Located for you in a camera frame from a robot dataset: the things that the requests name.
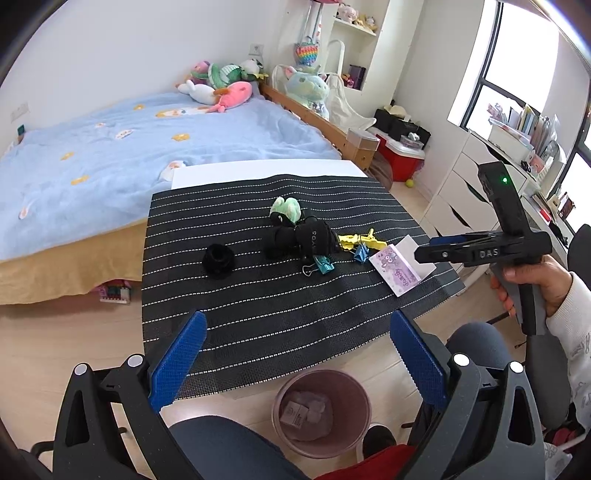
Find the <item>pink trash bin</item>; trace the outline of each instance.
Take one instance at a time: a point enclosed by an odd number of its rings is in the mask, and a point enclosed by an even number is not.
[[[284,397],[291,391],[322,393],[330,398],[333,427],[323,438],[311,442],[290,440],[279,421],[285,406]],[[339,456],[354,448],[362,439],[371,421],[371,403],[361,384],[338,370],[302,372],[289,380],[275,397],[271,420],[277,435],[300,455],[323,459]]]

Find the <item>hand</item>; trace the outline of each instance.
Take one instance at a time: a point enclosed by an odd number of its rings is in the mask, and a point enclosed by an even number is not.
[[[507,281],[517,284],[531,283],[539,285],[542,297],[546,302],[546,315],[551,317],[564,302],[569,294],[573,277],[554,258],[544,255],[537,265],[520,265],[506,267],[503,274]],[[491,287],[494,288],[505,309],[515,315],[513,300],[503,288],[499,280],[491,277]]]

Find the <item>blue bedsheet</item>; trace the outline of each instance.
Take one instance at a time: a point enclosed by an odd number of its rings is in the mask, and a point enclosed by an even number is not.
[[[29,132],[0,160],[0,261],[146,218],[175,160],[340,158],[317,129],[260,96],[226,113],[199,106],[165,93]]]

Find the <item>wall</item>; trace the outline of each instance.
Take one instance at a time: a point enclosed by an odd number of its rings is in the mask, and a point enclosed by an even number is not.
[[[467,132],[447,121],[476,40],[484,0],[425,0],[396,103],[431,132],[417,187],[431,198],[462,151]]]
[[[457,159],[467,132],[447,121],[476,39],[483,0],[426,0],[394,98],[431,132],[417,187],[431,198]],[[589,77],[560,39],[556,72],[543,114],[558,115],[558,141],[569,152],[580,128]]]
[[[240,62],[249,45],[273,61],[288,4],[301,0],[70,0],[27,44],[0,87],[0,151],[29,129],[121,99],[170,90],[201,59]],[[288,20],[301,26],[302,17]],[[11,123],[28,102],[31,113]]]
[[[577,140],[589,96],[589,74],[570,43],[560,36],[556,69],[543,115],[560,120],[558,143],[567,155]]]

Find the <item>black table mat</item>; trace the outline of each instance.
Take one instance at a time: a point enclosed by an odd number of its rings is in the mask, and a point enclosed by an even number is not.
[[[306,277],[297,257],[268,260],[260,240],[269,210],[282,196],[339,235],[366,234],[396,243],[428,237],[377,181],[356,177],[295,177],[171,190],[154,195],[144,251],[142,329],[145,350],[173,331],[191,309],[207,317],[207,340],[178,398],[231,390],[280,377],[351,351],[389,331],[390,314],[413,317],[463,288],[449,264],[396,298],[369,262],[350,252],[335,270]],[[236,270],[207,278],[201,259],[212,243],[229,245]]]

